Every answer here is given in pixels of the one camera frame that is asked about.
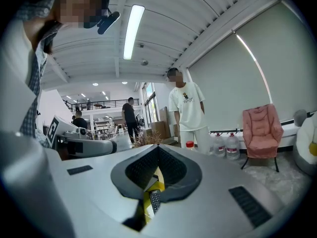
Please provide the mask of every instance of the dried plant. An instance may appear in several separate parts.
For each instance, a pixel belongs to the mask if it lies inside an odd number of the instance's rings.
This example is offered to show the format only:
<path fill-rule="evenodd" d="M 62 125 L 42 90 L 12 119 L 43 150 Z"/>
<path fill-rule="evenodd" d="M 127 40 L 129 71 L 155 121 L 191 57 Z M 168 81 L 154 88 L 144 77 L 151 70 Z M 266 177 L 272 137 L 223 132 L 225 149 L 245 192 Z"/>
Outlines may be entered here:
<path fill-rule="evenodd" d="M 135 140 L 135 147 L 141 147 L 144 145 L 160 144 L 162 139 L 160 134 L 156 131 L 152 131 L 150 135 L 145 136 L 145 133 L 141 132 L 139 137 Z"/>

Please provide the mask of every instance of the roller blind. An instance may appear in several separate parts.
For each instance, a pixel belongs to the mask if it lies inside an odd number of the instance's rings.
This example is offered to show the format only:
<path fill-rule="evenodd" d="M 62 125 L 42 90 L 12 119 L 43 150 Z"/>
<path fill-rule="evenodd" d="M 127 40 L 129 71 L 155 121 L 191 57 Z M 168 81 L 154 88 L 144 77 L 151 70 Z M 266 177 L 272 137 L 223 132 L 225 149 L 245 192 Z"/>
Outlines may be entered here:
<path fill-rule="evenodd" d="M 279 3 L 236 31 L 266 77 L 281 121 L 317 110 L 317 48 L 309 32 Z"/>
<path fill-rule="evenodd" d="M 242 111 L 269 104 L 262 76 L 242 43 L 232 34 L 189 68 L 206 100 L 210 130 L 242 127 Z"/>

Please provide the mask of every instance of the plaid shirt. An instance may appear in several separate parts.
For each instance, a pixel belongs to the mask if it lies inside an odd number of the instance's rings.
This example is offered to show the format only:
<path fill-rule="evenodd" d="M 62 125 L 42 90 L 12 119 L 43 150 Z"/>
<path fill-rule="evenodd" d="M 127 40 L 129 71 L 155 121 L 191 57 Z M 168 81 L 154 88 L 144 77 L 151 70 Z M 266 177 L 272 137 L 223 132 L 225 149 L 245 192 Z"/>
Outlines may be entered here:
<path fill-rule="evenodd" d="M 50 13 L 50 10 L 53 6 L 55 0 L 42 0 L 37 3 L 24 3 L 18 12 L 15 15 L 16 19 L 21 19 L 22 21 L 31 20 L 35 17 L 44 18 L 47 17 Z M 40 81 L 43 76 L 43 72 L 45 66 L 47 64 L 46 55 L 44 53 L 44 46 L 49 44 L 55 35 L 57 34 L 58 30 L 61 28 L 62 24 L 56 23 L 48 32 L 44 34 L 38 47 L 35 51 L 35 57 L 32 62 L 32 72 L 31 72 L 31 79 L 29 83 L 29 88 L 34 92 L 36 98 L 30 107 L 28 113 L 26 114 L 23 124 L 21 126 L 20 131 L 27 136 L 32 136 L 34 138 L 38 138 L 35 133 L 35 115 L 36 109 L 38 105 L 38 96 L 40 93 Z"/>

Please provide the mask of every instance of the black pants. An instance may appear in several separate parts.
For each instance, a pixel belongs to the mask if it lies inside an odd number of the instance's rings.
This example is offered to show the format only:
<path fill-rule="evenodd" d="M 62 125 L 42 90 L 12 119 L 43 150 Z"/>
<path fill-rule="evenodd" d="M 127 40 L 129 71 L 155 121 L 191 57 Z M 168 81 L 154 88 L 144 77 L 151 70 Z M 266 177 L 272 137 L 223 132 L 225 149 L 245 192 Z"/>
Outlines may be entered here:
<path fill-rule="evenodd" d="M 134 143 L 133 131 L 134 131 L 136 139 L 139 136 L 139 128 L 138 128 L 137 122 L 136 121 L 135 122 L 127 122 L 127 127 L 128 127 L 128 133 L 129 133 L 129 136 L 130 136 L 130 140 L 131 140 L 131 142 L 133 144 Z"/>

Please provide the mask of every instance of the chair leg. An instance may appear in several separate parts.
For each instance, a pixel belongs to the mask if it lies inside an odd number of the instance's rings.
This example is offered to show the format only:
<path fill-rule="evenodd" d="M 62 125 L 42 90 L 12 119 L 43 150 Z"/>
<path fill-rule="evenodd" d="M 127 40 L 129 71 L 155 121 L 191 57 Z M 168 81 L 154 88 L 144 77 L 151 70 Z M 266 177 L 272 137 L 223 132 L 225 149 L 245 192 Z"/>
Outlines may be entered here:
<path fill-rule="evenodd" d="M 247 158 L 247 160 L 245 161 L 245 163 L 243 164 L 243 166 L 241 167 L 241 170 L 244 168 L 244 166 L 246 165 L 246 163 L 248 162 L 249 157 Z"/>
<path fill-rule="evenodd" d="M 277 162 L 276 162 L 276 157 L 274 158 L 274 161 L 275 161 L 276 171 L 279 173 L 278 166 L 277 166 Z"/>

